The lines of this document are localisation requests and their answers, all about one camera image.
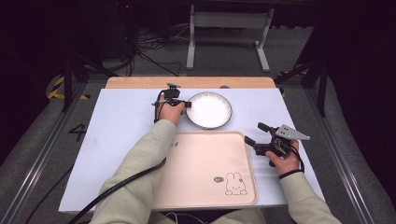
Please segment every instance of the table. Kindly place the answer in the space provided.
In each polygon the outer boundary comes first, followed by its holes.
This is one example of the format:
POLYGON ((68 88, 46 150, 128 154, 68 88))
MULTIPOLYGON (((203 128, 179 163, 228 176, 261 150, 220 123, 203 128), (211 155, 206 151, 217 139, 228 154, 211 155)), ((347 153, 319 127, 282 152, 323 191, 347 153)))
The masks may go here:
POLYGON ((275 88, 270 77, 111 77, 106 89, 166 89, 171 82, 184 89, 192 88, 275 88))
MULTIPOLYGON (((76 212, 88 204, 97 195, 96 191, 103 182, 112 176, 119 166, 118 162, 123 159, 130 146, 149 131, 152 127, 152 107, 149 106, 149 101, 156 97, 158 90, 167 88, 166 82, 182 86, 180 99, 183 100, 202 91, 213 91, 226 97, 233 106, 233 118, 227 125, 219 127, 218 131, 238 131, 246 133, 252 139, 269 142, 270 134, 263 134, 257 128, 258 121, 272 127, 287 124, 294 128, 280 91, 275 88, 274 81, 269 77, 113 77, 107 82, 97 101, 61 201, 61 212, 76 212), (225 85, 231 89, 219 89, 225 85)), ((181 119, 177 129, 182 133, 201 130, 188 119, 181 119)), ((276 171, 268 165, 268 159, 256 156, 252 148, 249 149, 249 154, 258 191, 257 202, 249 206, 286 204, 276 171)), ((300 145, 300 154, 308 182, 315 193, 324 200, 303 145, 300 145)))

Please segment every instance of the dark background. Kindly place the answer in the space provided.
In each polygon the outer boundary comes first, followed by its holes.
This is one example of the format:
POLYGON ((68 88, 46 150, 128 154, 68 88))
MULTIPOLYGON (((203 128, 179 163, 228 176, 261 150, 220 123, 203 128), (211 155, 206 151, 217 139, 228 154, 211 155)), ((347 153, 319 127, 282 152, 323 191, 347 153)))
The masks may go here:
MULTIPOLYGON (((394 7, 390 0, 347 2, 350 7, 336 10, 281 8, 272 25, 316 26, 299 63, 325 57, 348 127, 396 204, 394 7)), ((46 88, 70 49, 95 63, 126 58, 134 54, 139 26, 168 38, 169 26, 189 21, 188 6, 124 4, 0 1, 0 163, 49 102, 46 88), (68 26, 57 27, 53 17, 68 26)))

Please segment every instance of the round plate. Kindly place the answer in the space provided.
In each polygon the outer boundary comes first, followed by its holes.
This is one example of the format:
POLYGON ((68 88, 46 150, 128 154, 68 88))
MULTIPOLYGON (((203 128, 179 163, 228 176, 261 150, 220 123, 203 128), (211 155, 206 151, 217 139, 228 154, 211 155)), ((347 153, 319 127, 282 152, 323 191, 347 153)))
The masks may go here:
POLYGON ((190 102, 191 108, 187 108, 187 116, 204 129, 215 129, 224 125, 233 113, 230 102, 214 92, 198 93, 191 97, 190 102))

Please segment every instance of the white stand leg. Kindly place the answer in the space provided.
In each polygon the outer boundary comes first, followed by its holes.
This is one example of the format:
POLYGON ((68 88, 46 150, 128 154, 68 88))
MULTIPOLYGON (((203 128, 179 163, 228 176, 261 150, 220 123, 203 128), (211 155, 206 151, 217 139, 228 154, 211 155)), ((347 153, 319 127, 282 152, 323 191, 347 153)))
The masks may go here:
POLYGON ((268 65, 267 58, 265 57, 264 50, 260 48, 259 41, 255 41, 257 54, 259 55, 260 63, 262 64, 262 71, 270 72, 270 65, 268 65))
POLYGON ((187 53, 187 64, 186 69, 192 70, 194 68, 194 54, 195 54, 195 37, 194 37, 194 6, 191 6, 190 13, 190 44, 189 44, 189 52, 187 53))
POLYGON ((195 53, 195 46, 192 47, 189 46, 189 53, 187 54, 187 64, 186 64, 186 69, 189 71, 194 68, 194 53, 195 53))
POLYGON ((267 58, 265 57, 264 47, 265 38, 267 37, 268 30, 270 29, 271 20, 274 15, 274 9, 271 8, 268 10, 267 18, 265 19, 264 26, 262 27, 262 39, 259 41, 255 41, 257 54, 259 55, 260 63, 262 64, 262 71, 270 72, 270 66, 268 65, 267 58))

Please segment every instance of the rabbit illustration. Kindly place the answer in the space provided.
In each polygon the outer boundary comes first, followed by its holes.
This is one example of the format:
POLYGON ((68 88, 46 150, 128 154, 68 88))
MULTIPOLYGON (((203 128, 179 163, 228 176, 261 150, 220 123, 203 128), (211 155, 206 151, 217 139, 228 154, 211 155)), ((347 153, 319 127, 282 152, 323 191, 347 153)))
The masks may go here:
POLYGON ((227 185, 226 195, 240 195, 247 194, 244 180, 241 178, 239 173, 228 173, 227 174, 227 185))

